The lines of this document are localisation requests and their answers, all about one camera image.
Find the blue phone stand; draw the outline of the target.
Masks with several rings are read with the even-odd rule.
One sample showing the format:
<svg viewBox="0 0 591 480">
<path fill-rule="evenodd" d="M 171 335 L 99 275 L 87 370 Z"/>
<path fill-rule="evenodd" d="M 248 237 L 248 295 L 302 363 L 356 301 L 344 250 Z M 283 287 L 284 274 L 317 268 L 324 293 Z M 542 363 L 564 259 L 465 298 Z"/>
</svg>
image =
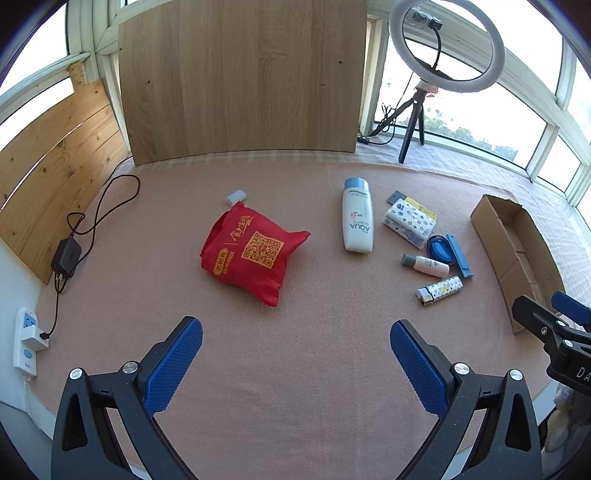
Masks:
<svg viewBox="0 0 591 480">
<path fill-rule="evenodd" d="M 471 271 L 467 257 L 465 256 L 458 239 L 453 234 L 450 234 L 450 233 L 447 233 L 445 235 L 445 237 L 450 244 L 451 250 L 452 250 L 454 257 L 456 259 L 456 264 L 458 265 L 458 268 L 459 268 L 462 276 L 465 279 L 473 278 L 474 273 Z"/>
</svg>

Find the small pink lotion bottle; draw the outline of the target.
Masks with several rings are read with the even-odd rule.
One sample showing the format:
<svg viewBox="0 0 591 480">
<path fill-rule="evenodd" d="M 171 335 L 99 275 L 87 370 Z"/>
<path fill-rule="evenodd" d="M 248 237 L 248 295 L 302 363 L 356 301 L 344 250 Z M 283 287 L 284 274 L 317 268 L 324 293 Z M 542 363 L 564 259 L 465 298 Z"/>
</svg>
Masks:
<svg viewBox="0 0 591 480">
<path fill-rule="evenodd" d="M 401 258 L 401 264 L 405 267 L 414 268 L 421 273 L 442 279 L 446 278 L 450 272 L 449 265 L 424 256 L 404 254 Z"/>
</svg>

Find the blue round case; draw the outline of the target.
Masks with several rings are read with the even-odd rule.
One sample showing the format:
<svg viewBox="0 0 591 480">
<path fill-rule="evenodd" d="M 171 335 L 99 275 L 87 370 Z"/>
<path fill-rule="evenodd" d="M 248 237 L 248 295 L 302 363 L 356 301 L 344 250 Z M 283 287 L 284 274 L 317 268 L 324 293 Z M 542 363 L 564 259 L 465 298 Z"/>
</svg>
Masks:
<svg viewBox="0 0 591 480">
<path fill-rule="evenodd" d="M 451 243 L 445 236 L 431 236 L 427 241 L 426 251 L 430 258 L 449 266 L 453 266 L 457 262 Z"/>
</svg>

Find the patterned tissue pack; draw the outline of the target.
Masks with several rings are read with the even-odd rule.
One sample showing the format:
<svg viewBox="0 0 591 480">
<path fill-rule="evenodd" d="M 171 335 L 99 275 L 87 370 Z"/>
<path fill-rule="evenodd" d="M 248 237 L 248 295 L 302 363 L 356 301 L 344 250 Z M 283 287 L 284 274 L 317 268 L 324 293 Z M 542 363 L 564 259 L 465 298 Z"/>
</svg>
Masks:
<svg viewBox="0 0 591 480">
<path fill-rule="evenodd" d="M 438 222 L 438 215 L 412 200 L 398 199 L 386 211 L 384 224 L 418 249 L 426 246 Z"/>
</svg>

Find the yellow black notebook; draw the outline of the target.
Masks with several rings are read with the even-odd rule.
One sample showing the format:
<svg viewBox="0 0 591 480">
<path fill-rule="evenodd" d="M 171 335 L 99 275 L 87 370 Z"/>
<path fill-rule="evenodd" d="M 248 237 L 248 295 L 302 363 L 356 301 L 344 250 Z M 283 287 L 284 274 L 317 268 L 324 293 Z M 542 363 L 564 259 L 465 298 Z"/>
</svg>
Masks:
<svg viewBox="0 0 591 480">
<path fill-rule="evenodd" d="M 414 198 L 408 196 L 407 194 L 405 194 L 403 192 L 394 191 L 394 193 L 387 199 L 387 202 L 391 206 L 393 206 L 399 200 L 406 201 L 407 203 L 409 203 L 410 205 L 414 206 L 419 211 L 421 211 L 423 214 L 425 214 L 428 217 L 432 218 L 434 221 L 437 221 L 438 220 L 438 215 L 435 212 L 433 212 L 432 210 L 428 209 L 425 205 L 421 204 L 420 202 L 418 202 L 417 200 L 415 200 Z"/>
</svg>

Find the white aqua sunscreen bottle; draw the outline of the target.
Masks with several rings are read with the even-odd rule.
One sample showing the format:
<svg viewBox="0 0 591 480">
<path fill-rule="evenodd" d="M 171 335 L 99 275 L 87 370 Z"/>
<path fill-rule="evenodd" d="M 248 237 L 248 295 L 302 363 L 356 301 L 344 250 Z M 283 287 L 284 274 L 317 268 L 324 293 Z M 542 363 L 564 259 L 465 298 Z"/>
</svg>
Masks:
<svg viewBox="0 0 591 480">
<path fill-rule="evenodd" d="M 374 213 L 369 183 L 348 178 L 342 192 L 342 237 L 346 250 L 370 253 L 374 247 Z"/>
</svg>

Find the red fabric bag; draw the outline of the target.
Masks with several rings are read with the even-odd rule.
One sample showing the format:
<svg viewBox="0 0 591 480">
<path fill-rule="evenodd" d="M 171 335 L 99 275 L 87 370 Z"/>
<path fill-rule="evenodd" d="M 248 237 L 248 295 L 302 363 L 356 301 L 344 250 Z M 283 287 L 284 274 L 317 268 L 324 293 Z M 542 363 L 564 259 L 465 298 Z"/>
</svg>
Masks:
<svg viewBox="0 0 591 480">
<path fill-rule="evenodd" d="M 215 222 L 200 252 L 201 268 L 276 307 L 290 255 L 310 237 L 288 232 L 242 202 Z"/>
</svg>

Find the cardboard box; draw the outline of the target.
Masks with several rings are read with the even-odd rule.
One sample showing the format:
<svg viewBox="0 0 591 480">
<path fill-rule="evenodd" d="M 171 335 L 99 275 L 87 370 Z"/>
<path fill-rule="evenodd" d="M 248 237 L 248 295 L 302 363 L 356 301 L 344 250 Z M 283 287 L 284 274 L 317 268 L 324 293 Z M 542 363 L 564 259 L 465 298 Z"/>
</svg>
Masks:
<svg viewBox="0 0 591 480">
<path fill-rule="evenodd" d="M 484 277 L 473 284 L 470 299 L 502 331 L 519 336 L 525 328 L 512 314 L 514 301 L 527 296 L 550 308 L 552 295 L 566 291 L 558 265 L 522 205 L 485 194 L 470 220 L 487 258 Z"/>
</svg>

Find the white power strip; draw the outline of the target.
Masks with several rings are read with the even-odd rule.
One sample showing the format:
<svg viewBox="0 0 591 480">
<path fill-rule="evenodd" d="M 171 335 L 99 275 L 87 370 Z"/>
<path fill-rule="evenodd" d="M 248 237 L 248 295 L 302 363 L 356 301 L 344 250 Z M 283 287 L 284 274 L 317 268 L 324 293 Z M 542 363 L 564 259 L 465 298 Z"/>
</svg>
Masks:
<svg viewBox="0 0 591 480">
<path fill-rule="evenodd" d="M 29 378 L 37 375 L 36 350 L 32 347 L 37 328 L 35 314 L 25 307 L 17 311 L 13 342 L 13 367 Z"/>
</svg>

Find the white plug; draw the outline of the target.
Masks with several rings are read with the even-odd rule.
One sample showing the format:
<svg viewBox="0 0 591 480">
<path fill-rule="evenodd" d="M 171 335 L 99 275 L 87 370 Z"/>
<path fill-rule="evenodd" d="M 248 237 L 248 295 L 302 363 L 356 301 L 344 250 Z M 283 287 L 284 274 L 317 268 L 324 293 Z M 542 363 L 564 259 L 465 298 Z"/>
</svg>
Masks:
<svg viewBox="0 0 591 480">
<path fill-rule="evenodd" d="M 31 351 L 43 351 L 49 348 L 49 339 L 44 337 L 43 332 L 27 330 L 21 334 L 21 342 Z"/>
</svg>

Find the black power adapter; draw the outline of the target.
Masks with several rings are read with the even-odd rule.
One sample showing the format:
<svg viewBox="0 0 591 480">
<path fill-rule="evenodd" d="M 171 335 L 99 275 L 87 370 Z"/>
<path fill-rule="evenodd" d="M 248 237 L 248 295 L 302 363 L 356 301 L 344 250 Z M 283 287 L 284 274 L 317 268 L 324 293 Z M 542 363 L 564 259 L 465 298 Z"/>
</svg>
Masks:
<svg viewBox="0 0 591 480">
<path fill-rule="evenodd" d="M 62 278 L 71 278 L 81 258 L 82 249 L 73 236 L 62 239 L 51 261 L 51 269 Z"/>
</svg>

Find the black tripod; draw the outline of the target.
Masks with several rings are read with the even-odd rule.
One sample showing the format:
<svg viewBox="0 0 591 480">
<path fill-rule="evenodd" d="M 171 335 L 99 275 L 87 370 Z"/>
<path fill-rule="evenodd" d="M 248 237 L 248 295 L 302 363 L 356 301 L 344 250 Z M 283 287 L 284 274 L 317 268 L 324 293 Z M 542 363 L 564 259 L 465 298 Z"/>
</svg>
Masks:
<svg viewBox="0 0 591 480">
<path fill-rule="evenodd" d="M 424 103 L 428 96 L 434 96 L 438 92 L 438 88 L 429 86 L 425 82 L 421 82 L 415 90 L 414 95 L 404 103 L 393 108 L 390 105 L 384 105 L 383 118 L 374 128 L 372 132 L 367 136 L 369 145 L 384 146 L 388 145 L 394 139 L 396 135 L 397 120 L 401 114 L 403 114 L 408 108 L 411 108 L 410 118 L 406 125 L 406 133 L 403 142 L 400 147 L 398 161 L 400 164 L 404 164 L 413 135 L 416 128 L 419 128 L 419 142 L 421 145 L 425 144 L 425 108 Z M 391 139 L 385 142 L 373 141 L 372 138 L 378 136 L 385 130 L 391 132 Z"/>
</svg>

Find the pine wood headboard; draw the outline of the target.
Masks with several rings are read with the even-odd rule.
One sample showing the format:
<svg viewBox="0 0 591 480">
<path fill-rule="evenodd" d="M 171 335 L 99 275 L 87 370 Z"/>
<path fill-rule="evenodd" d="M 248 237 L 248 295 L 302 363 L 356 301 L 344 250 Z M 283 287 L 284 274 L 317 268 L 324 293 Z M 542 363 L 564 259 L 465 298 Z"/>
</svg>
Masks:
<svg viewBox="0 0 591 480">
<path fill-rule="evenodd" d="M 68 71 L 74 93 L 1 151 L 1 238 L 44 283 L 66 215 L 85 210 L 128 153 L 103 83 L 81 62 Z"/>
</svg>

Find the light wooden board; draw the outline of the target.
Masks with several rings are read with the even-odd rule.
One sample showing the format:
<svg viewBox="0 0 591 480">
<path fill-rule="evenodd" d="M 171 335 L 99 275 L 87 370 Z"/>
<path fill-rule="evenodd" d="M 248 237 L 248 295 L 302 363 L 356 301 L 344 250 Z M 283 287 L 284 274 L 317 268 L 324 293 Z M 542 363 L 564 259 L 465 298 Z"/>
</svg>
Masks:
<svg viewBox="0 0 591 480">
<path fill-rule="evenodd" d="M 363 1 L 170 1 L 118 29 L 137 164 L 247 150 L 352 152 Z"/>
</svg>

